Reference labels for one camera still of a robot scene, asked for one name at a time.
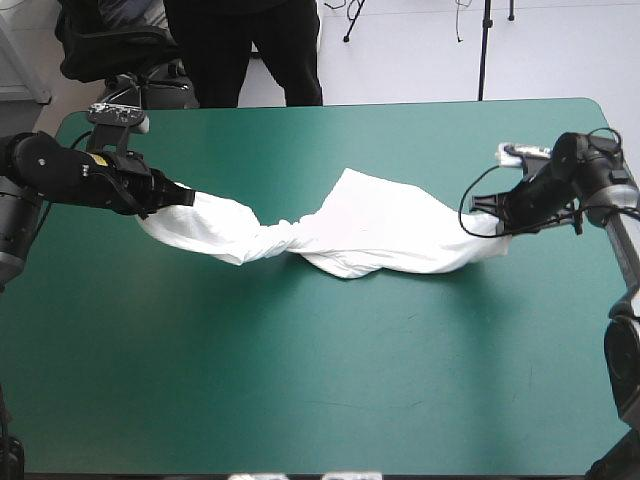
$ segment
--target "white cloth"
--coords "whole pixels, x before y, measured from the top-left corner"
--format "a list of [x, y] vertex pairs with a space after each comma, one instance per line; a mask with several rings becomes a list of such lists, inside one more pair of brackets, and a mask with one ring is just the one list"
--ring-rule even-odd
[[[464, 215], [463, 221], [484, 235], [497, 223], [488, 214]], [[511, 240], [470, 236], [460, 228], [457, 212], [424, 190], [350, 169], [320, 210], [293, 224], [262, 226], [249, 207], [201, 192], [193, 207], [164, 208], [140, 224], [161, 242], [234, 265], [289, 251], [341, 278], [381, 268], [449, 272], [505, 255]]]

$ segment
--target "black pants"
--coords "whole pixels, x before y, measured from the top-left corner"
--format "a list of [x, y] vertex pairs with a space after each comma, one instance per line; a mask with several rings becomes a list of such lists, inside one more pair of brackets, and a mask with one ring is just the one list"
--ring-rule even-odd
[[237, 107], [251, 42], [285, 92], [288, 106], [322, 105], [316, 41], [316, 0], [288, 0], [249, 15], [189, 11], [189, 1], [167, 8], [200, 107]]

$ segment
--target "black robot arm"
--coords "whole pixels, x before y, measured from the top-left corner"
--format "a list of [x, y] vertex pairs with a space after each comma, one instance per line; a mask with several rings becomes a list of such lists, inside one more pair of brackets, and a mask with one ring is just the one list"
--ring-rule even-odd
[[605, 357], [618, 415], [631, 431], [591, 467], [588, 480], [640, 478], [640, 192], [613, 133], [615, 139], [565, 133], [551, 151], [501, 146], [523, 179], [509, 192], [474, 197], [471, 206], [500, 219], [497, 235], [563, 223], [581, 233], [583, 213], [607, 231], [627, 292], [609, 312]]
[[170, 205], [193, 205], [183, 188], [127, 148], [146, 129], [135, 107], [96, 104], [87, 151], [64, 148], [46, 133], [0, 139], [0, 291], [24, 269], [43, 200], [145, 218]]

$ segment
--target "yellow label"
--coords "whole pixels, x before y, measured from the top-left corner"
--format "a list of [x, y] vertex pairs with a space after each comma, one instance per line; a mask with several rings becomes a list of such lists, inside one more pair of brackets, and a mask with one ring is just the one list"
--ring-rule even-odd
[[93, 157], [93, 160], [100, 165], [101, 167], [108, 167], [109, 164], [107, 163], [107, 161], [102, 158], [100, 155], [96, 155], [95, 153], [92, 153], [91, 156]]

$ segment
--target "green table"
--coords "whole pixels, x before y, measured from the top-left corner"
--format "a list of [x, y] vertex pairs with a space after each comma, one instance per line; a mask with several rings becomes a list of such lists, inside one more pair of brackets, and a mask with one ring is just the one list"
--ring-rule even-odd
[[[499, 142], [606, 124], [585, 99], [150, 117], [132, 148], [266, 224], [315, 211], [345, 167], [455, 206]], [[74, 114], [59, 139], [87, 128]], [[30, 472], [581, 474], [626, 430], [602, 353], [624, 291], [592, 227], [452, 274], [343, 281], [291, 254], [234, 267], [56, 206], [0, 304], [0, 378]]]

